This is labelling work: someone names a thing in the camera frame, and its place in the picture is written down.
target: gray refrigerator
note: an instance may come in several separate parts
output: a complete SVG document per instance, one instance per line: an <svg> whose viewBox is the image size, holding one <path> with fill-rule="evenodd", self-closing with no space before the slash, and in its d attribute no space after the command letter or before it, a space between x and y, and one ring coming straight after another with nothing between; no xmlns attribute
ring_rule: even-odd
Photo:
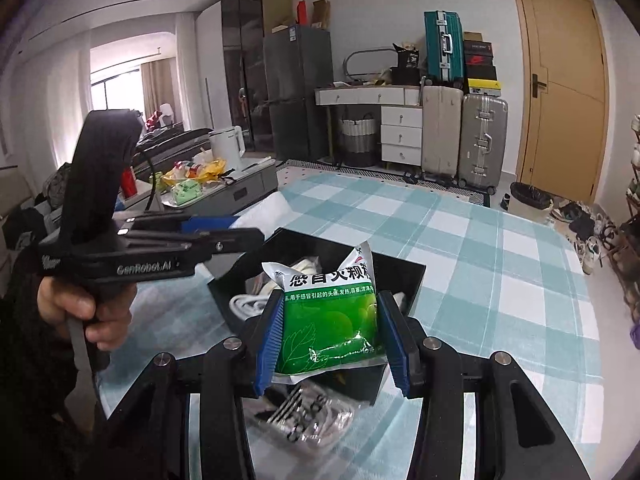
<svg viewBox="0 0 640 480"><path fill-rule="evenodd" d="M266 36L264 67L276 158L328 155L326 116L314 90L334 81L329 31L293 25Z"/></svg>

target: door frame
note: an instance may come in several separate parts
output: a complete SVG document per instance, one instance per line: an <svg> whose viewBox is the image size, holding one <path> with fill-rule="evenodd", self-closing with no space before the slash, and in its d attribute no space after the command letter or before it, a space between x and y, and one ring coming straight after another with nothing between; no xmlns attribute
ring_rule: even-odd
<svg viewBox="0 0 640 480"><path fill-rule="evenodd" d="M602 163L604 161L604 150L607 145L607 133L609 131L609 66L607 64L607 51L605 48L604 37L602 35L602 26L600 25L600 19L598 17L598 11L593 0L587 0L591 4L591 10L596 19L596 25L598 27L598 35L600 37L600 47L602 50L602 62L604 67L604 133L602 136L602 143L600 145L600 160L596 169L595 180L593 183L593 189L590 194L590 202L598 191L600 185L600 173L602 172ZM522 181L522 173L524 170L524 158L527 151L527 140L529 139L529 118L530 118L530 103L531 103L531 59L529 54L529 35L527 33L527 21L524 14L524 6L522 0L516 0L516 7L518 8L518 20L520 22L520 37L522 40L522 65L524 70L524 106L522 107L522 128L520 132L520 146L518 149L518 163L516 165L516 180Z"/></svg>

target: door lock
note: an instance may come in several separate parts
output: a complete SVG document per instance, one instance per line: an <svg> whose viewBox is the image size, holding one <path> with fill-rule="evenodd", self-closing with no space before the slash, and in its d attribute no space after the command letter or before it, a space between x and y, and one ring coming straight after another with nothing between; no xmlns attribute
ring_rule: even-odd
<svg viewBox="0 0 640 480"><path fill-rule="evenodd" d="M538 87L546 88L546 83L541 83L540 81L538 81L538 74L532 74L531 75L531 92L533 94L533 97L535 98L538 97Z"/></svg>

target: hand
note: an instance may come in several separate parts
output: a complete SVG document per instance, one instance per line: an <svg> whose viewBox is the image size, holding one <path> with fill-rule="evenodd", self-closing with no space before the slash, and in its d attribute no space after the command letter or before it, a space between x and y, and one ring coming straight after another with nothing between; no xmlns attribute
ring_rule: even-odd
<svg viewBox="0 0 640 480"><path fill-rule="evenodd" d="M40 317L64 338L69 339L66 316L71 315L88 321L97 314L99 322L88 326L84 335L103 351L115 350L127 337L131 313L129 307L136 297L135 283L127 287L116 298L98 305L84 288L61 282L50 276L44 277L38 288L38 312Z"/></svg>

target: checkered tablecloth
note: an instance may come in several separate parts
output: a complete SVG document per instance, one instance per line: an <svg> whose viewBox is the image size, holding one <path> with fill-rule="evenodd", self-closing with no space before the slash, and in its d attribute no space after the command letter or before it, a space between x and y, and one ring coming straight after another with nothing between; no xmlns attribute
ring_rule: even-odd
<svg viewBox="0 0 640 480"><path fill-rule="evenodd" d="M375 252L425 264L412 316L460 352L514 356L589 468L604 400L598 327L578 259L561 235L446 194L368 178L318 174L280 190L294 210L287 228L348 245L369 240ZM100 380L108 412L155 352L195 354L228 334L205 282L198 274L142 287L132 335ZM404 479L419 415L419 400L403 399L387 380L376 404L361 410L348 434L315 461L250 426L257 475ZM468 395L463 479L473 478L475 434ZM195 456L196 435L194 442Z"/></svg>

